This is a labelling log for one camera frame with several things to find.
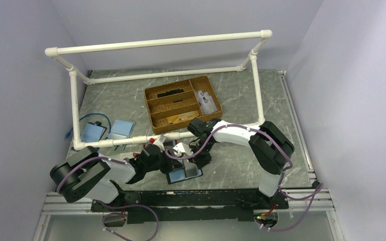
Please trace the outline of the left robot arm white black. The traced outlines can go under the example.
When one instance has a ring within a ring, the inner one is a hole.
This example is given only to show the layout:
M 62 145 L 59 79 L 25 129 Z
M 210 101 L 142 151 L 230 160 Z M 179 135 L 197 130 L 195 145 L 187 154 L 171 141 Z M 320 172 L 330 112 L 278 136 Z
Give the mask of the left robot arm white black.
M 110 210 L 117 211 L 125 202 L 119 182 L 134 184 L 149 172 L 168 175 L 184 168 L 183 162 L 169 158 L 155 144 L 121 160 L 104 156 L 96 148 L 87 146 L 54 166 L 50 177 L 56 184 L 55 191 L 68 203 L 87 197 L 101 200 Z

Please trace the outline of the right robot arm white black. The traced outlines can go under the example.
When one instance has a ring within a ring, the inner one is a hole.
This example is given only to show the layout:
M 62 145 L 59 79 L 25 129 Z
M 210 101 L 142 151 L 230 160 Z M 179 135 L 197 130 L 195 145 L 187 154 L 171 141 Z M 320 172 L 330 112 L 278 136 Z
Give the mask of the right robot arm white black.
M 231 143 L 249 147 L 264 170 L 257 194 L 257 203 L 262 208 L 270 208 L 276 202 L 281 175 L 295 150 L 291 141 L 277 128 L 265 121 L 261 125 L 244 126 L 214 118 L 204 122 L 194 118 L 187 130 L 198 138 L 190 144 L 193 162 L 201 169 L 211 160 L 210 151 L 216 143 Z

